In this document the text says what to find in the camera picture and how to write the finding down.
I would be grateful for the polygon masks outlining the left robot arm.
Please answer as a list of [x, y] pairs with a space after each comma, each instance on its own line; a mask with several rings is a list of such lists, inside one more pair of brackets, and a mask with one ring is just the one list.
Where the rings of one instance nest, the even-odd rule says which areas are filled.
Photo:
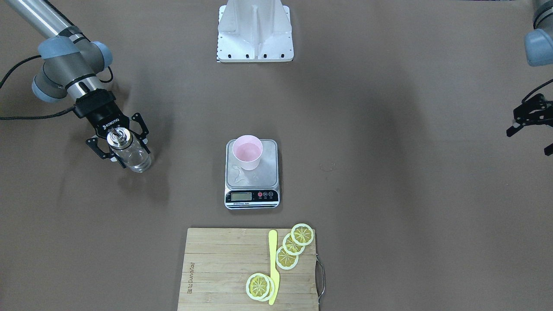
[[[531, 67], [553, 63], [553, 2], [534, 0], [532, 18], [533, 30], [524, 38], [527, 62]], [[524, 127], [553, 126], [553, 103], [538, 91], [552, 84], [552, 80], [542, 83], [527, 94], [520, 105], [513, 110], [513, 124], [506, 130], [506, 136], [513, 136]]]

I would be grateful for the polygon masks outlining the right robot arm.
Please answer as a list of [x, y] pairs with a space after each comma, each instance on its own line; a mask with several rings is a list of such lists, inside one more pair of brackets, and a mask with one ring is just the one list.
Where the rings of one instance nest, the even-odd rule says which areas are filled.
[[45, 38], [38, 47], [43, 65], [32, 82], [34, 95], [49, 103], [67, 96], [74, 102], [70, 108], [40, 118], [73, 112], [93, 127], [95, 135], [86, 144], [99, 158], [117, 162], [133, 172], [148, 170], [152, 156], [147, 146], [146, 123], [139, 113], [123, 114], [113, 92], [98, 77], [111, 68], [110, 49], [99, 41], [90, 41], [47, 0], [9, 0], [8, 5]]

